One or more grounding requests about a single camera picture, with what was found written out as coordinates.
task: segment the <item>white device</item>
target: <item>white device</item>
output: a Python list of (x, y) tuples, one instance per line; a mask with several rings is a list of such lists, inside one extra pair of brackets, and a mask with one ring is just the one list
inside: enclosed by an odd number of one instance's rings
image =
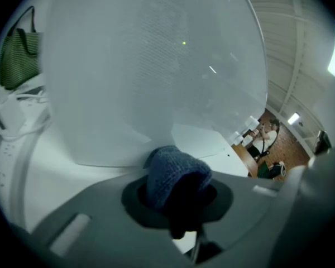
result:
[(254, 129), (258, 127), (259, 121), (253, 116), (250, 116), (248, 120), (246, 121), (245, 125), (247, 126), (249, 130), (253, 131)]
[(5, 102), (0, 104), (0, 121), (12, 135), (17, 134), (25, 123), (25, 114), (15, 95), (10, 94)]
[(253, 137), (251, 135), (247, 135), (245, 138), (243, 138), (242, 146), (247, 147), (252, 141)]
[(79, 164), (138, 165), (171, 144), (209, 156), (265, 110), (249, 0), (55, 0), (47, 24), (52, 113)]
[[(18, 106), (26, 117), (22, 130), (36, 128), (49, 117), (47, 103), (22, 100), (18, 102)], [(22, 182), (26, 179), (28, 158), (39, 135), (40, 131), (37, 131), (20, 138), (0, 139), (0, 207), (7, 219), (15, 223), (23, 219), (23, 203), (18, 200), (25, 193)]]

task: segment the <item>green bag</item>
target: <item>green bag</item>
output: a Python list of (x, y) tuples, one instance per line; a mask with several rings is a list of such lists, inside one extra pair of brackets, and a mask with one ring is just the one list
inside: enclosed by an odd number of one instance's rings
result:
[[(17, 28), (20, 19), (31, 10), (31, 32)], [(41, 73), (39, 52), (42, 33), (34, 24), (35, 8), (30, 6), (10, 28), (0, 55), (0, 84), (8, 90), (16, 89), (25, 81)]]

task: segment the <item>gray plastic surface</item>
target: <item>gray plastic surface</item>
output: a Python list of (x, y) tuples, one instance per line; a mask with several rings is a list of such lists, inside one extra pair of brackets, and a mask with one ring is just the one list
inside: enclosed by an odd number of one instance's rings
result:
[(288, 221), (298, 195), (304, 167), (294, 169), (271, 203), (266, 213), (241, 238), (218, 257), (201, 264), (201, 267), (268, 267), (279, 234)]
[[(32, 235), (49, 247), (70, 219), (83, 213), (92, 220), (64, 256), (74, 266), (191, 266), (172, 243), (169, 231), (143, 228), (126, 213), (121, 203), (122, 191), (145, 174), (128, 174), (90, 186), (51, 213)], [(253, 192), (252, 188), (259, 185), (278, 190), (278, 185), (271, 180), (221, 173), (213, 176), (232, 188), (234, 203), (223, 219), (204, 228), (210, 241), (229, 248), (260, 221), (275, 200)]]
[(272, 266), (281, 267), (292, 257), (305, 255), (304, 249), (316, 241), (333, 219), (335, 219), (335, 151), (332, 154), (319, 156), (303, 175), (293, 211), (274, 247)]

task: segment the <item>white plastic panel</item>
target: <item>white plastic panel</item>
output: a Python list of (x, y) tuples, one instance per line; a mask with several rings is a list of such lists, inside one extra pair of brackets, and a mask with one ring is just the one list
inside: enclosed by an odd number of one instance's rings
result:
[[(201, 158), (201, 160), (206, 162), (213, 171), (247, 177), (247, 167), (233, 148), (226, 144), (226, 141), (224, 147), (226, 149), (218, 154)], [(181, 147), (181, 149), (193, 151), (190, 147)], [(35, 150), (28, 158), (30, 158), (30, 164), (27, 169), (24, 196), (25, 223), (28, 232), (32, 232), (48, 214), (90, 185), (139, 170), (136, 167), (76, 164), (67, 152), (55, 123), (41, 134)], [(184, 247), (189, 245), (185, 240), (182, 243)]]
[[(47, 103), (37, 100), (22, 100), (20, 107), (26, 116), (26, 122), (20, 132), (28, 131), (42, 124), (47, 117)], [(25, 179), (27, 155), (32, 150), (32, 142), (39, 133), (27, 134), (21, 138), (5, 138), (0, 143), (0, 208), (5, 217), (15, 224), (18, 223), (17, 215), (20, 214), (19, 198), (22, 179)]]
[(47, 89), (80, 164), (136, 165), (172, 143), (216, 154), (214, 131), (228, 140), (264, 111), (248, 0), (56, 0), (48, 25)]

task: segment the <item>gray rectangular slot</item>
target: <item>gray rectangular slot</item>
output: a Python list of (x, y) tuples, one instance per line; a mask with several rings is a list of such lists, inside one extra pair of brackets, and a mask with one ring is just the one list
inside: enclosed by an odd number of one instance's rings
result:
[(64, 256), (68, 249), (87, 227), (90, 220), (90, 216), (86, 214), (77, 214), (74, 219), (55, 238), (53, 243), (50, 245), (50, 250), (58, 256)]
[(258, 185), (255, 185), (253, 187), (252, 191), (257, 193), (257, 194), (263, 194), (263, 195), (267, 195), (268, 197), (273, 197), (273, 198), (278, 195), (278, 192), (276, 192), (275, 190), (264, 188), (264, 187), (258, 186)]

